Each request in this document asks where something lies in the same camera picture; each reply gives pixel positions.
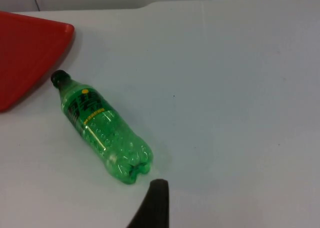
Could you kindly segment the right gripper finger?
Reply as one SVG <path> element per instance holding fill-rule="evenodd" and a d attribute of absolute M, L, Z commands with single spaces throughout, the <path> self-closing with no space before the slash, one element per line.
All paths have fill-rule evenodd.
<path fill-rule="evenodd" d="M 150 182 L 147 193 L 127 226 L 128 228 L 168 228 L 170 220 L 169 183 L 165 179 Z"/>

